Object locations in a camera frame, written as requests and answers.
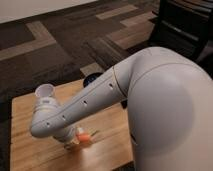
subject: wooden tabletop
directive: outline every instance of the wooden tabletop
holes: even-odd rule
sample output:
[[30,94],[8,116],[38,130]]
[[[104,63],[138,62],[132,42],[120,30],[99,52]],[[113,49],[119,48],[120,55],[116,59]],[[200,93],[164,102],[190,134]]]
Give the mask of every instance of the wooden tabletop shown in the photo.
[[[63,104],[82,89],[82,80],[56,87]],[[116,104],[75,125],[100,132],[91,143],[75,145],[69,151],[51,137],[36,139],[29,132],[35,104],[34,94],[13,99],[11,132],[11,171],[108,171],[132,160],[127,111]]]

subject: orange object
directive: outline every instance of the orange object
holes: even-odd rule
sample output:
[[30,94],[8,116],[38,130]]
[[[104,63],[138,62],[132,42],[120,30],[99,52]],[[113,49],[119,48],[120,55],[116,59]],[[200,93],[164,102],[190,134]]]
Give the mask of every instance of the orange object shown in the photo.
[[76,137],[78,138],[78,141],[80,141],[80,142],[85,142],[85,141],[91,140],[91,136],[88,133],[77,134]]

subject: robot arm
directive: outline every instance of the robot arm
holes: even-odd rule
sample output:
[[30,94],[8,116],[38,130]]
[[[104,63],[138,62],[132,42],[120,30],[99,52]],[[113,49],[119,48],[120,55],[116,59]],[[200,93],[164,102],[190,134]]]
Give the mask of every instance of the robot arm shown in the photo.
[[[128,99],[138,170],[213,169],[212,80],[193,62],[160,47],[144,49],[116,64],[51,112],[36,113],[31,134],[54,135],[124,99]],[[207,153],[208,158],[199,157]]]

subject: hole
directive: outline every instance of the hole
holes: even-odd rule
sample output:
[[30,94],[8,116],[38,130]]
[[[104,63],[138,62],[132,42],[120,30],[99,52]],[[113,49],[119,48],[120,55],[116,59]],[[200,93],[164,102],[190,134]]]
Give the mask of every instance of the hole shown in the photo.
[[113,85],[111,83],[109,84],[109,87],[111,90],[113,90]]
[[42,101],[44,104],[48,104],[48,103],[50,103],[50,101],[49,100],[43,100]]
[[49,127],[50,127],[50,123],[49,123],[49,122],[47,122],[46,124],[47,124],[47,128],[49,128]]
[[85,107],[87,107],[87,105],[88,105],[88,104],[87,104],[87,102],[86,102],[86,101],[84,101],[84,106],[85,106]]
[[66,117],[65,117],[64,115],[62,115],[62,119],[63,119],[64,121],[66,121]]

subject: floor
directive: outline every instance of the floor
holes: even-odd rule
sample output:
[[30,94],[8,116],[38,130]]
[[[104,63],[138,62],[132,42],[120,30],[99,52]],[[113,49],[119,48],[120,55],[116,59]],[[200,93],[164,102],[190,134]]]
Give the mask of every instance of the floor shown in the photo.
[[125,59],[143,47],[157,9],[158,0],[103,0],[0,25],[0,170],[9,170],[12,98]]

